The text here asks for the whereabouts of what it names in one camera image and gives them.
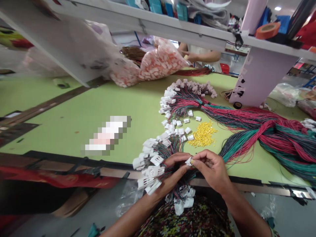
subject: hand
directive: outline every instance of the hand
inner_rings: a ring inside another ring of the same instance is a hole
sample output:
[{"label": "hand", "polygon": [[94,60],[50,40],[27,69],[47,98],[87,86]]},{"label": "hand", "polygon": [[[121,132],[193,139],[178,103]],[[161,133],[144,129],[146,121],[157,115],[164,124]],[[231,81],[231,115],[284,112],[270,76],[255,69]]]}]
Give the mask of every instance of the hand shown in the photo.
[{"label": "hand", "polygon": [[226,190],[230,189],[232,183],[221,156],[205,149],[193,157],[192,164],[203,174],[207,183],[219,194],[223,195]]},{"label": "hand", "polygon": [[[165,160],[167,166],[174,166],[176,162],[184,162],[189,159],[192,155],[184,152],[177,152]],[[186,164],[182,165],[176,172],[170,177],[162,181],[159,188],[152,194],[154,198],[162,199],[174,188],[177,182],[182,178],[183,175],[191,168]]]},{"label": "hand", "polygon": [[187,55],[187,60],[190,61],[191,63],[194,63],[196,61],[199,61],[199,55],[192,53],[192,52],[187,52],[187,51],[182,51],[185,55]]}]

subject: yellow wire marker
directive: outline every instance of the yellow wire marker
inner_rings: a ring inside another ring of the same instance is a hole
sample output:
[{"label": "yellow wire marker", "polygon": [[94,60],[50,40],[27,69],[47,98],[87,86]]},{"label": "yellow wire marker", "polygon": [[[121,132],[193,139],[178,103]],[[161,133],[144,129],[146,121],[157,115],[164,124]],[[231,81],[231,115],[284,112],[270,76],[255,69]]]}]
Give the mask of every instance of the yellow wire marker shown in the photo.
[{"label": "yellow wire marker", "polygon": [[212,139],[212,135],[218,132],[218,130],[214,129],[212,125],[213,123],[211,121],[200,123],[197,127],[197,131],[193,133],[194,140],[188,141],[188,143],[195,148],[197,146],[205,147],[215,143],[215,140]]}]

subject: person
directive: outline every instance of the person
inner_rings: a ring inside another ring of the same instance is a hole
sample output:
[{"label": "person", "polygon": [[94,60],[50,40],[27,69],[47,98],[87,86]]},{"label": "person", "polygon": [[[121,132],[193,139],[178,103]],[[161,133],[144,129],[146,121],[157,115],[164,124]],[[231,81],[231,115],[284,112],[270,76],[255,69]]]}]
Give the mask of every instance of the person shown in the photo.
[{"label": "person", "polygon": [[192,64],[195,63],[195,67],[204,67],[209,64],[215,68],[216,72],[222,72],[220,59],[221,53],[212,51],[209,49],[201,48],[191,44],[181,42],[178,47],[179,53],[184,57],[187,55],[187,60]]},{"label": "person", "polygon": [[[178,152],[166,159],[168,166],[184,162],[188,153]],[[221,195],[241,236],[273,237],[268,224],[251,207],[231,183],[223,158],[204,150],[193,157],[193,165],[205,177],[207,183]],[[127,236],[234,236],[227,210],[215,205],[212,200],[200,196],[198,191],[191,208],[177,216],[172,202],[155,207],[174,188],[180,178],[192,166],[183,165],[164,179],[152,194],[145,194],[102,237]]]}]

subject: red fabric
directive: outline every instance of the red fabric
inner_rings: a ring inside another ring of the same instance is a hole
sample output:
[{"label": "red fabric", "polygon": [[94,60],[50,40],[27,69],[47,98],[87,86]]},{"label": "red fabric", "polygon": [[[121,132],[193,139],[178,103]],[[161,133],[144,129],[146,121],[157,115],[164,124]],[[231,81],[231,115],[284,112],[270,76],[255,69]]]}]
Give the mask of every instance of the red fabric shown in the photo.
[{"label": "red fabric", "polygon": [[90,174],[57,175],[53,171],[34,171],[4,166],[0,166],[0,172],[2,172],[4,179],[43,182],[58,188],[91,187],[109,189],[114,187],[120,180],[120,178],[106,176],[94,178]]},{"label": "red fabric", "polygon": [[310,18],[309,22],[303,26],[296,37],[300,37],[299,41],[303,42],[303,49],[309,50],[311,46],[316,46],[316,11]]}]

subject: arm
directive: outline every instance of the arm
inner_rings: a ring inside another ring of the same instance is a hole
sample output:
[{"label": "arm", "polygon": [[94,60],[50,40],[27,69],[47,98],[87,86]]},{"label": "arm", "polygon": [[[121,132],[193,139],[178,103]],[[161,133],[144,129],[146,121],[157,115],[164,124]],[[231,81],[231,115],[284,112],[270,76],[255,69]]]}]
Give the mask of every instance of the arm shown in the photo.
[{"label": "arm", "polygon": [[186,43],[181,42],[178,51],[181,54],[182,57],[184,57],[186,54],[184,52],[188,51],[188,45]]},{"label": "arm", "polygon": [[204,62],[204,63],[214,63],[221,59],[221,53],[212,51],[205,54],[196,54],[192,52],[182,52],[188,55],[187,60],[190,62]]},{"label": "arm", "polygon": [[193,165],[203,174],[208,184],[223,197],[241,236],[272,236],[268,224],[231,183],[222,157],[204,150],[193,159]]},{"label": "arm", "polygon": [[[190,157],[189,153],[178,152],[166,159],[165,164],[173,166],[175,162],[186,161]],[[190,169],[190,166],[181,166],[169,178],[165,179],[152,195],[145,194],[101,237],[127,237],[135,234],[150,216],[159,201],[174,188],[188,169]]]}]

